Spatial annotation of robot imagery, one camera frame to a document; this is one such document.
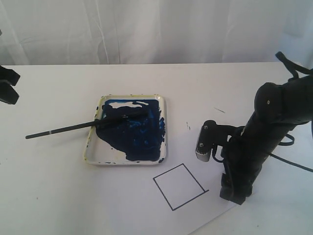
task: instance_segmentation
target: paint tray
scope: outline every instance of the paint tray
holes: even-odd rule
[[[95,119],[107,113],[144,109],[146,115],[127,119],[104,132],[91,127],[84,159],[92,165],[155,165],[166,157],[165,101],[159,95],[107,95],[101,97]]]

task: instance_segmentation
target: paper sheet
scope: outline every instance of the paper sheet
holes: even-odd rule
[[[195,155],[198,133],[172,140],[162,164],[103,169],[97,203],[112,234],[187,235],[234,206],[219,197],[223,165]]]

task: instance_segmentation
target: black paintbrush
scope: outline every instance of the black paintbrush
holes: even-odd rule
[[[65,132],[65,131],[77,130],[77,129],[81,129],[81,128],[85,128],[85,127],[89,127],[89,126],[97,126],[97,125],[103,125],[103,124],[109,124],[109,123],[111,124],[111,123],[121,122],[121,121],[128,119],[128,118],[135,118],[135,117],[144,116],[144,115],[147,115],[147,112],[137,111],[137,112],[132,112],[129,114],[124,114],[124,115],[120,115],[120,116],[116,116],[116,117],[106,117],[106,118],[101,119],[101,120],[96,119],[95,121],[90,121],[90,122],[81,123],[81,124],[77,124],[77,125],[73,125],[73,126],[63,127],[63,128],[59,128],[59,129],[55,129],[55,130],[51,130],[51,131],[40,132],[40,133],[36,133],[33,135],[28,135],[25,138],[26,139],[32,139],[32,138],[36,138],[36,137],[48,136],[48,135],[61,133],[61,132]]]

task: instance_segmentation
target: black mark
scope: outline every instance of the black mark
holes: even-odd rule
[[[215,108],[216,110],[218,110],[218,111],[220,111],[220,112],[222,112],[222,113],[225,113],[223,110],[220,110],[220,109],[218,109],[218,108]]]
[[[173,207],[171,206],[170,202],[168,201],[168,199],[166,198],[165,194],[164,194],[163,191],[161,190],[160,186],[157,184],[156,178],[159,177],[159,176],[161,176],[161,175],[166,174],[167,172],[169,172],[169,171],[171,171],[171,170],[176,169],[177,167],[180,167],[181,165],[183,165],[183,166],[186,168],[186,170],[189,172],[189,174],[192,176],[192,178],[194,178],[194,180],[197,182],[197,184],[201,187],[201,189],[203,190],[203,192],[200,193],[199,195],[195,196],[194,198],[190,199],[189,201],[187,201],[187,202],[181,204],[180,206],[178,206],[178,207],[176,207],[176,208],[173,208]],[[182,163],[182,164],[180,164],[180,165],[178,165],[178,166],[175,166],[174,168],[172,168],[172,169],[170,169],[170,170],[168,170],[168,171],[166,171],[166,172],[164,172],[164,173],[162,173],[162,174],[160,174],[160,175],[154,177],[154,178],[153,178],[153,181],[155,182],[156,186],[158,187],[158,189],[159,189],[160,192],[162,193],[162,195],[163,195],[165,201],[166,201],[167,204],[170,206],[170,208],[171,208],[172,211],[175,211],[175,210],[177,210],[178,208],[181,208],[182,206],[186,205],[187,203],[191,202],[192,200],[195,200],[197,197],[200,197],[201,195],[203,195],[203,194],[205,194],[206,192],[209,191],[209,190],[204,190],[204,188],[200,185],[200,183],[197,181],[197,179],[194,177],[194,175],[191,174],[190,170],[185,166],[184,163]]]

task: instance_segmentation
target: white table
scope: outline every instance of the white table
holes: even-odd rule
[[[94,181],[106,169],[82,159],[88,129],[49,141],[25,135],[91,120],[105,94],[160,94],[167,102],[170,159],[180,147],[175,138],[188,136],[186,122],[195,133],[207,119],[244,125],[257,89],[290,77],[281,63],[11,68],[22,77],[15,87],[18,103],[0,103],[0,234],[7,235],[110,234]],[[296,144],[275,153],[313,167],[310,126],[293,135]],[[243,205],[194,234],[312,234],[313,174],[269,158],[254,186],[258,192]],[[87,223],[96,226],[84,231]]]

